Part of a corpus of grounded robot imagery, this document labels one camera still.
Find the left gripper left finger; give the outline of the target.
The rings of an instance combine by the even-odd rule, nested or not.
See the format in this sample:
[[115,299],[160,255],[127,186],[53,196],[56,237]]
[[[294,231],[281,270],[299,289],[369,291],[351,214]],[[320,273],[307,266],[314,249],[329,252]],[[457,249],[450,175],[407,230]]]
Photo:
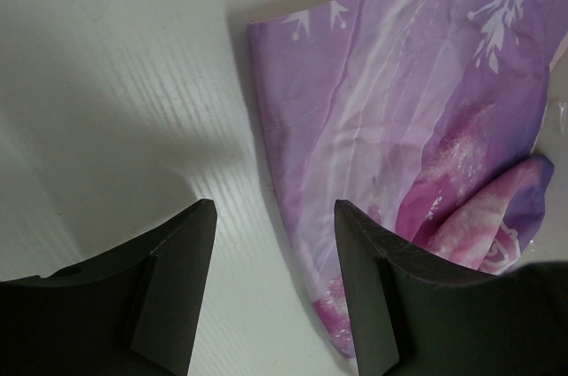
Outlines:
[[49,277],[3,282],[2,374],[187,374],[216,227],[199,200]]

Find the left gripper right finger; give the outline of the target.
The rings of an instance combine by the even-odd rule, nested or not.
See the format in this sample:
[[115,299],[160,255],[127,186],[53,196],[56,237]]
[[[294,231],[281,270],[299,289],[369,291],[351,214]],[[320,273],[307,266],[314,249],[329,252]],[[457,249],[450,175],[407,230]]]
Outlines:
[[335,238],[360,374],[566,374],[565,262],[484,274],[347,200],[335,204]]

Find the purple Elsa cloth placemat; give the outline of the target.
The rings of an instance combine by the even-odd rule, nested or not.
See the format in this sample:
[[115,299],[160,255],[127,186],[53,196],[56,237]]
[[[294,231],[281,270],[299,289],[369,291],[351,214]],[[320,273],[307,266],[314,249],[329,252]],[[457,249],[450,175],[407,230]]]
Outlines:
[[567,0],[333,0],[248,34],[280,213],[345,358],[337,200],[473,270],[518,261],[554,171],[533,149]]

